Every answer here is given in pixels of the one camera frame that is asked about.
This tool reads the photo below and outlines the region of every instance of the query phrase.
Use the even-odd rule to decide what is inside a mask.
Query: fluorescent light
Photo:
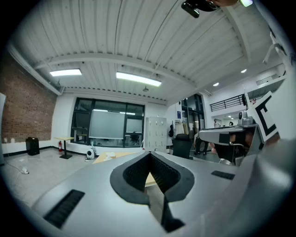
[[[94,109],[94,111],[108,112],[108,110],[104,110],[104,109]]]
[[[149,78],[142,77],[142,76],[127,74],[127,73],[116,72],[116,77],[117,77],[117,79],[124,79],[124,80],[141,82],[141,83],[149,84],[151,86],[156,86],[156,87],[159,87],[161,85],[160,81],[156,81],[156,80],[149,79]]]
[[[71,75],[82,75],[80,69],[69,69],[50,72],[52,76],[71,76]]]
[[[252,0],[240,0],[243,6],[247,7],[253,4]]]
[[[136,115],[135,113],[129,113],[129,112],[127,112],[126,114],[129,114],[129,115]]]

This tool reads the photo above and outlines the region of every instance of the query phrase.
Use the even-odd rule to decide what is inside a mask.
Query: railing
[[[240,94],[235,97],[229,98],[227,100],[222,100],[217,103],[210,104],[212,112],[220,109],[230,108],[237,105],[242,105],[243,104],[241,100],[242,95],[243,94]]]

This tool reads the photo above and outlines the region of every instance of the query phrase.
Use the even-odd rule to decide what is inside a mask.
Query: white locker cabinet
[[[145,150],[167,150],[167,119],[158,117],[146,118]]]

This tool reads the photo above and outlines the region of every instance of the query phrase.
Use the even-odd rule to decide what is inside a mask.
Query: high table
[[[62,155],[62,156],[60,156],[60,158],[63,158],[63,159],[69,159],[70,157],[72,157],[72,155],[67,155],[66,141],[68,141],[68,140],[73,140],[74,137],[55,137],[55,139],[64,140],[64,150],[65,150],[65,154]]]
[[[119,157],[122,157],[122,156],[127,156],[127,155],[130,155],[130,154],[134,154],[134,153],[137,153],[137,152],[114,152],[116,158],[119,158]],[[104,159],[107,157],[107,154],[106,152],[102,152],[102,154],[100,154],[100,156],[92,163],[92,164],[97,164],[97,163],[100,163],[100,162],[104,162]],[[153,176],[151,175],[151,173],[149,173],[147,179],[146,179],[146,184],[145,184],[145,187],[148,187],[148,186],[152,186],[156,184]]]

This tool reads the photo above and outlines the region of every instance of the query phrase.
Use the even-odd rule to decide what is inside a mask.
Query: fire extinguisher
[[[59,147],[59,152],[62,152],[62,142],[59,141],[57,144],[58,144],[58,147]]]

